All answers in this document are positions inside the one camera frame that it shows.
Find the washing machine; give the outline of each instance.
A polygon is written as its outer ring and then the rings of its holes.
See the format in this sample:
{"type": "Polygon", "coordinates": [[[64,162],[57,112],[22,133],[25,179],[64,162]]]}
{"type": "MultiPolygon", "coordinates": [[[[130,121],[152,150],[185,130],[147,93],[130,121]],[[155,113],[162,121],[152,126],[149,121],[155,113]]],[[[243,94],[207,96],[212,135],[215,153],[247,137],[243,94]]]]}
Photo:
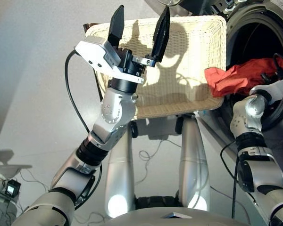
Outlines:
{"type": "MultiPolygon", "coordinates": [[[[169,4],[173,16],[222,16],[227,22],[227,68],[275,53],[283,56],[283,0],[157,0],[148,4],[157,12],[159,5],[169,4]]],[[[233,105],[244,98],[227,95],[220,108],[200,113],[224,143],[234,141],[229,129],[233,105]]],[[[283,170],[283,97],[268,106],[261,122],[266,144],[283,170]]]]}

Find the white robot part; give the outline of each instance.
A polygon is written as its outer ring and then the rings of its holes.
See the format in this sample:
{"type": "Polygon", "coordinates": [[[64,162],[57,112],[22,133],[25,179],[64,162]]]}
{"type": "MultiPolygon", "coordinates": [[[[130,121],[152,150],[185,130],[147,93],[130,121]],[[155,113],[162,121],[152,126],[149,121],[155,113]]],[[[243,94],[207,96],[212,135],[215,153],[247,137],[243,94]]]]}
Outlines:
{"type": "Polygon", "coordinates": [[[111,44],[104,38],[88,36],[84,41],[77,44],[75,50],[91,67],[100,73],[135,83],[144,82],[144,79],[139,76],[122,73],[119,70],[117,66],[121,59],[111,44]]]}

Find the wicker basket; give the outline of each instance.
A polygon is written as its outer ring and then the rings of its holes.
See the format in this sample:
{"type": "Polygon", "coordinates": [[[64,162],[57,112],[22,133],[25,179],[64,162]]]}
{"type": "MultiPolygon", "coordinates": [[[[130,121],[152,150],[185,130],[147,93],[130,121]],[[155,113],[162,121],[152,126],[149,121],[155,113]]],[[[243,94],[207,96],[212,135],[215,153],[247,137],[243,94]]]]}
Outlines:
{"type": "MultiPolygon", "coordinates": [[[[125,21],[120,47],[144,57],[151,53],[157,19],[125,21]]],[[[92,26],[86,36],[107,38],[109,24],[92,26]]],[[[226,23],[220,16],[171,18],[169,42],[161,63],[147,67],[144,84],[137,88],[135,119],[191,113],[218,108],[223,99],[213,98],[204,69],[225,70],[226,23]]],[[[105,94],[109,76],[96,72],[105,94]]]]}

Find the gray floor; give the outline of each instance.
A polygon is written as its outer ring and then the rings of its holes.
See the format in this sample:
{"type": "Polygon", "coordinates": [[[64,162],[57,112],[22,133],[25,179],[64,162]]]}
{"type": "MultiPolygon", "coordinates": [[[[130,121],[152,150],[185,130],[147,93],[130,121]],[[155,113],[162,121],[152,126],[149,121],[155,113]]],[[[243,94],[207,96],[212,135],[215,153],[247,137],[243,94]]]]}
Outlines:
{"type": "MultiPolygon", "coordinates": [[[[15,174],[19,166],[29,167],[38,180],[49,186],[60,165],[85,138],[86,132],[67,96],[64,61],[73,46],[83,39],[82,25],[109,22],[120,4],[125,6],[126,20],[158,17],[142,0],[0,1],[0,159],[5,162],[1,170],[6,175],[15,174]]],[[[91,70],[82,59],[75,57],[70,63],[69,77],[77,106],[91,126],[100,105],[91,70]]],[[[201,128],[211,184],[231,195],[232,181],[218,158],[221,146],[201,128]]],[[[180,136],[169,136],[169,139],[181,143],[180,136]]],[[[153,153],[158,144],[158,140],[149,140],[147,136],[133,141],[136,180],[145,174],[138,151],[153,153]]],[[[179,155],[179,147],[163,142],[149,164],[147,179],[136,186],[136,195],[174,195],[178,189],[179,155]]],[[[99,189],[76,212],[81,221],[92,211],[104,214],[106,162],[99,189]]],[[[28,171],[22,172],[26,180],[33,180],[28,171]]],[[[44,188],[39,183],[23,181],[19,174],[16,178],[22,183],[20,202],[25,208],[44,188]]],[[[238,200],[246,205],[253,225],[262,225],[258,213],[240,190],[238,200]]],[[[230,199],[212,191],[212,212],[229,217],[230,208],[230,199]]],[[[237,218],[245,222],[240,206],[237,218]]],[[[91,216],[89,222],[99,219],[91,216]]],[[[74,221],[72,225],[81,224],[74,221]]]]}

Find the black cable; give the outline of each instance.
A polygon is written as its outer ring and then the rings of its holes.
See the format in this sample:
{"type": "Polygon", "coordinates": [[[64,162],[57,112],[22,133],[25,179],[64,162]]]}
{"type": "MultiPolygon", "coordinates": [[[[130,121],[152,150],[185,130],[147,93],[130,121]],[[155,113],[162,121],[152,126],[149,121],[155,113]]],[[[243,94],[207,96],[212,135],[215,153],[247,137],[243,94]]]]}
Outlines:
{"type": "Polygon", "coordinates": [[[97,189],[97,187],[98,187],[98,185],[99,185],[99,183],[100,183],[100,179],[101,179],[101,177],[102,177],[102,171],[103,171],[103,167],[102,167],[102,165],[101,165],[101,166],[100,166],[99,178],[98,178],[98,180],[97,180],[97,182],[96,182],[94,188],[93,188],[92,191],[88,194],[87,198],[75,207],[75,210],[77,210],[78,208],[80,208],[80,207],[81,207],[85,202],[87,202],[88,199],[93,195],[95,189],[97,189]]]}
{"type": "Polygon", "coordinates": [[[225,151],[225,149],[228,148],[230,145],[232,145],[232,144],[235,143],[235,142],[236,142],[236,141],[233,141],[233,142],[227,144],[224,148],[222,148],[222,150],[221,150],[221,152],[220,152],[220,158],[221,158],[222,163],[223,163],[224,166],[225,166],[226,171],[230,174],[231,178],[232,178],[235,182],[238,182],[237,179],[234,177],[234,175],[231,173],[231,171],[228,169],[228,167],[227,167],[227,165],[226,165],[226,163],[225,163],[225,161],[224,161],[224,159],[223,159],[223,156],[222,156],[222,154],[223,154],[223,152],[225,151]]]}
{"type": "Polygon", "coordinates": [[[237,155],[236,165],[235,165],[235,173],[234,173],[235,180],[234,180],[234,186],[233,186],[232,219],[235,219],[235,211],[236,211],[236,190],[237,190],[238,163],[239,163],[239,157],[237,155]]]}
{"type": "Polygon", "coordinates": [[[66,89],[67,89],[68,96],[69,96],[69,98],[70,98],[70,101],[71,101],[71,103],[72,103],[72,106],[73,106],[74,109],[75,109],[75,112],[76,112],[77,116],[79,117],[79,119],[81,120],[82,124],[84,125],[84,127],[85,127],[87,133],[89,133],[90,131],[89,131],[89,129],[88,129],[88,126],[86,125],[86,123],[85,123],[84,119],[82,118],[82,116],[81,116],[79,110],[77,109],[77,107],[76,107],[76,105],[75,105],[75,102],[74,102],[74,99],[72,98],[72,95],[71,95],[71,92],[70,92],[70,88],[69,88],[69,82],[68,82],[68,64],[69,64],[69,61],[70,61],[71,57],[73,57],[73,55],[75,55],[75,54],[78,54],[78,53],[77,53],[76,50],[74,49],[74,50],[72,50],[72,51],[69,53],[69,55],[67,56],[66,61],[65,61],[65,82],[66,82],[66,89]]]}

